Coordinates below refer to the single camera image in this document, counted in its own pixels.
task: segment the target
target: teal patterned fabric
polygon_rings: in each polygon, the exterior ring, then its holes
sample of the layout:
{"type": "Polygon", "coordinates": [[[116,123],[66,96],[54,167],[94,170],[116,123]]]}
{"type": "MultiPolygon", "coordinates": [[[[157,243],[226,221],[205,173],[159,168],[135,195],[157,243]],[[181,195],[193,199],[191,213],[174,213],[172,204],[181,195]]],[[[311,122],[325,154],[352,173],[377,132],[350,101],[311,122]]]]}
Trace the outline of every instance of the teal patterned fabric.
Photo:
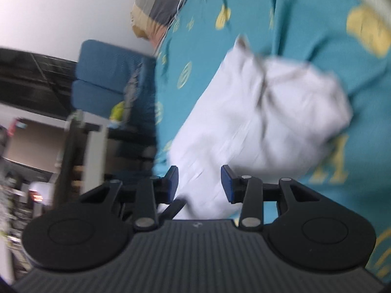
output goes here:
{"type": "Polygon", "coordinates": [[[310,61],[340,79],[354,110],[351,126],[300,181],[369,219],[379,244],[368,267],[388,279],[391,34],[360,0],[187,0],[157,58],[155,174],[167,171],[171,141],[239,34],[256,54],[310,61]]]}

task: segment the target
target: blue cushion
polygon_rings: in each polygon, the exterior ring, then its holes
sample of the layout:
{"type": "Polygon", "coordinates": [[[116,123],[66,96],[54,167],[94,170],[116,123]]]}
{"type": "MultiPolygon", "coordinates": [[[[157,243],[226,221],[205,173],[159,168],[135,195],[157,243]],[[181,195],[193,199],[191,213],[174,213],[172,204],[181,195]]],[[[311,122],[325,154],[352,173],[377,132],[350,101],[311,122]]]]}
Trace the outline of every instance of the blue cushion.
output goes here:
{"type": "Polygon", "coordinates": [[[122,94],[143,57],[131,50],[88,40],[81,46],[76,77],[122,94]]]}
{"type": "Polygon", "coordinates": [[[137,99],[133,103],[128,126],[135,126],[139,134],[150,137],[155,132],[155,65],[154,58],[144,57],[138,76],[137,99]]]}
{"type": "Polygon", "coordinates": [[[73,107],[107,119],[110,117],[111,109],[122,100],[122,93],[108,91],[82,80],[76,80],[72,84],[73,107]]]}

